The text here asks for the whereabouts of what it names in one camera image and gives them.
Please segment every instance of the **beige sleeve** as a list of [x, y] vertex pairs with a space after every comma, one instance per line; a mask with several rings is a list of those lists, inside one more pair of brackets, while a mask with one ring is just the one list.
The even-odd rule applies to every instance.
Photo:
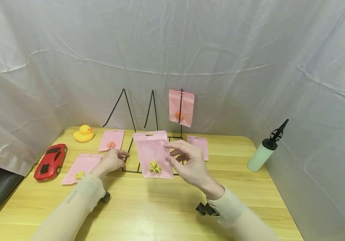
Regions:
[[220, 216], [218, 223], [230, 228], [238, 241], [278, 241], [274, 232], [228, 188], [218, 200], [207, 200]]
[[44, 221], [31, 240], [74, 240], [87, 215], [105, 194], [103, 183], [98, 177], [85, 176]]

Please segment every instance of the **red toy car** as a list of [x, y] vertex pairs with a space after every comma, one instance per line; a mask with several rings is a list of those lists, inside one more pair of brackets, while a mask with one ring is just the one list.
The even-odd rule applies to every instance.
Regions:
[[51, 179], [60, 173], [67, 154], [65, 144], [53, 145], [45, 152], [33, 177], [38, 181]]

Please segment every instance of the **hand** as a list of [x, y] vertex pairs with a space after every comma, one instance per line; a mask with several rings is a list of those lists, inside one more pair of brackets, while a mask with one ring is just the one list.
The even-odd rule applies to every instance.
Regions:
[[208, 173], [203, 159], [202, 150], [183, 140], [169, 142], [165, 148], [174, 149], [166, 160], [188, 184], [191, 184], [206, 194], [208, 199], [217, 200], [223, 196], [225, 189]]
[[90, 174], [102, 179], [107, 173], [113, 172], [120, 167], [125, 167], [125, 157], [129, 157], [130, 154], [124, 150], [110, 149], [104, 154], [101, 161], [91, 171]]

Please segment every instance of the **pink zip bag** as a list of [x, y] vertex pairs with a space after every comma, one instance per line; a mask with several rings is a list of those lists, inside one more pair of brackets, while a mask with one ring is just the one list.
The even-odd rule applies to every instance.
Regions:
[[103, 133], [98, 152], [104, 152], [111, 148], [121, 149], [124, 130], [107, 130]]
[[207, 149], [207, 139], [203, 137], [187, 136], [187, 142], [191, 145], [199, 147], [203, 152], [203, 159], [209, 160], [209, 150]]
[[70, 185], [79, 182], [98, 165], [101, 159], [102, 155], [80, 154], [63, 178], [62, 185]]
[[170, 121], [178, 123], [181, 116], [180, 124], [191, 127], [193, 122], [194, 94], [170, 89], [168, 93], [168, 106], [170, 108]]
[[168, 142], [165, 131], [134, 133], [134, 141], [143, 177], [173, 179], [173, 168], [165, 159], [170, 155], [170, 150], [163, 147]]

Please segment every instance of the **wooden table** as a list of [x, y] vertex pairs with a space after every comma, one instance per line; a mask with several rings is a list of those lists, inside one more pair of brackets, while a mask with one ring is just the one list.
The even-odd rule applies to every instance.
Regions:
[[[39, 183], [30, 172], [0, 209], [0, 241], [29, 240], [71, 192], [73, 186], [62, 186], [61, 180], [79, 154], [98, 153], [99, 142], [107, 129], [96, 128], [94, 139], [84, 144], [73, 139], [72, 134], [77, 130], [77, 127], [67, 129], [54, 142], [65, 143], [69, 148], [61, 174]], [[132, 134], [133, 131], [126, 130], [122, 149], [129, 148]], [[303, 240], [266, 168], [258, 173], [247, 169], [246, 164], [255, 151], [251, 140], [196, 136], [208, 139], [210, 160], [206, 166], [215, 179], [236, 193], [281, 240]], [[136, 170], [139, 162], [135, 144], [130, 154], [127, 170]], [[107, 204], [97, 205], [76, 240], [234, 240], [214, 218], [200, 216], [195, 211], [205, 197], [179, 176], [174, 180], [149, 179], [138, 173], [115, 171], [103, 183], [112, 197]]]

